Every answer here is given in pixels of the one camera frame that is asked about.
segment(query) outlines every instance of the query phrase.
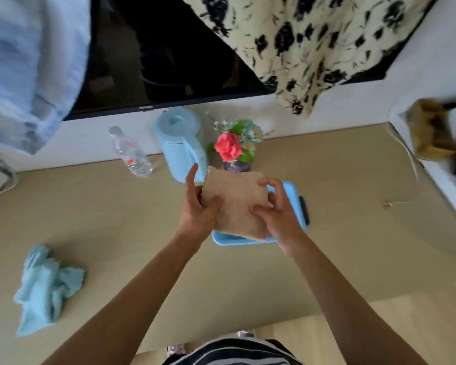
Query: wooden floor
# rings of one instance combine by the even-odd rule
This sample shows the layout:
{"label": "wooden floor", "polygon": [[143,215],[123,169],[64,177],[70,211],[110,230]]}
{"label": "wooden floor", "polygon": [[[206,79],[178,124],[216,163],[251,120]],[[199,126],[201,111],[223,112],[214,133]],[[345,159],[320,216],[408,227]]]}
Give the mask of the wooden floor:
{"label": "wooden floor", "polygon": [[[430,365],[456,365],[456,285],[371,305]],[[264,326],[256,329],[256,336],[279,340],[306,365],[345,364],[322,315]],[[189,343],[187,348],[200,344]],[[160,365],[165,358],[164,349],[145,352],[133,365]]]}

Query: light blue towel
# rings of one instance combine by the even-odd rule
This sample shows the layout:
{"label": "light blue towel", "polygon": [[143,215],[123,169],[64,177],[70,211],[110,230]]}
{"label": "light blue towel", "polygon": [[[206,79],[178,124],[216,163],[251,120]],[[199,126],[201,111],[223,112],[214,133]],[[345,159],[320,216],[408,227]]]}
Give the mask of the light blue towel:
{"label": "light blue towel", "polygon": [[85,77],[90,0],[0,0],[0,143],[35,154]]}
{"label": "light blue towel", "polygon": [[59,262],[47,257],[49,252],[46,246],[35,246],[25,260],[22,287],[13,297],[22,304],[17,337],[53,324],[63,299],[73,296],[83,284],[82,269],[59,269]]}

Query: hand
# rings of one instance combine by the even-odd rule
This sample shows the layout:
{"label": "hand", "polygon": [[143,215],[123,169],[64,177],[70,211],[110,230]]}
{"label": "hand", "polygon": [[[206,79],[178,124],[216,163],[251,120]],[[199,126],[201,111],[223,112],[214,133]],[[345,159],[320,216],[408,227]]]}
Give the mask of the hand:
{"label": "hand", "polygon": [[213,230],[214,222],[223,204],[223,198],[216,196],[206,208],[201,206],[199,199],[203,187],[195,187],[197,169],[198,165],[194,164],[186,177],[186,194],[182,203],[179,227],[176,232],[176,240],[182,244],[192,244],[194,253],[199,250],[201,243]]}
{"label": "hand", "polygon": [[268,232],[277,240],[282,250],[291,255],[293,246],[304,243],[307,235],[299,224],[282,182],[275,178],[263,178],[259,184],[263,187],[270,184],[275,188],[275,194],[268,193],[268,202],[273,206],[252,205],[250,211],[267,223]]}

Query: kettle handle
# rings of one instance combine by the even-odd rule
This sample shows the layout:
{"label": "kettle handle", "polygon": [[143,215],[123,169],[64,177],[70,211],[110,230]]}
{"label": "kettle handle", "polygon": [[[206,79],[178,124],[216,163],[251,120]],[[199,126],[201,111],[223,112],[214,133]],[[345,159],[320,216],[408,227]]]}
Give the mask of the kettle handle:
{"label": "kettle handle", "polygon": [[204,148],[192,135],[183,136],[182,141],[188,153],[190,153],[198,164],[195,182],[204,182],[207,173],[207,158]]}

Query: purple vase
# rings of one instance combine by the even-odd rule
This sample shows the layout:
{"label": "purple vase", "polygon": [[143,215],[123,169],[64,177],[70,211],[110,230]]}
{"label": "purple vase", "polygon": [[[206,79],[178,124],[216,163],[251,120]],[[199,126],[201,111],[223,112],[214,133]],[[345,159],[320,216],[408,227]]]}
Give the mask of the purple vase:
{"label": "purple vase", "polygon": [[252,163],[251,162],[242,162],[242,161],[236,161],[234,163],[225,161],[225,170],[229,170],[235,173],[243,173],[243,172],[249,172]]}

